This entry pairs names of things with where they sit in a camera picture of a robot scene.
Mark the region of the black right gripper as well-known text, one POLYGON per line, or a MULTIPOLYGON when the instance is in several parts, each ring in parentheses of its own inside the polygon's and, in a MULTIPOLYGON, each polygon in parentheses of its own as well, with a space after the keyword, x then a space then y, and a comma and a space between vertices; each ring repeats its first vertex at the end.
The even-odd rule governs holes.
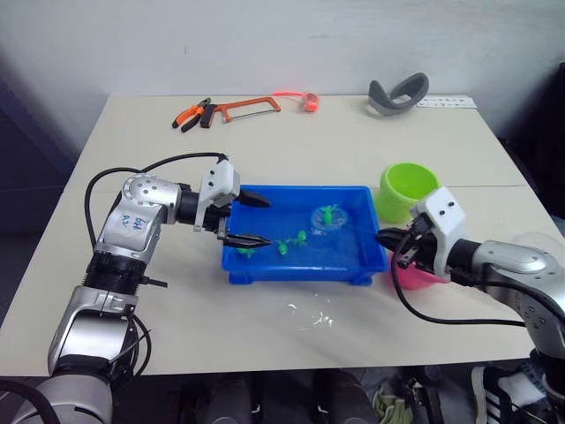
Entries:
POLYGON ((433 270, 437 241, 432 234, 433 223, 428 216, 416 217, 408 230, 379 230, 375 241, 389 252, 398 252, 395 263, 407 269, 412 263, 420 270, 433 270))

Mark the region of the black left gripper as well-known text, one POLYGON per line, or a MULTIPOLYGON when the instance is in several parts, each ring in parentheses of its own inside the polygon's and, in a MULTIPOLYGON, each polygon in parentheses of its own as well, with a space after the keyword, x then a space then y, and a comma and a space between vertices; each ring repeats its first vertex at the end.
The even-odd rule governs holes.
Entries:
MULTIPOLYGON (((271 202, 261 196, 259 193, 244 190, 239 190, 237 202, 252 208, 269 208, 271 202)), ((222 240, 225 246, 244 249, 255 249, 264 246, 269 246, 271 241, 259 235, 239 235, 231 234, 227 229, 227 219, 231 215, 231 204, 228 203, 222 207, 210 205, 207 207, 203 228, 205 231, 213 232, 218 239, 222 240)))

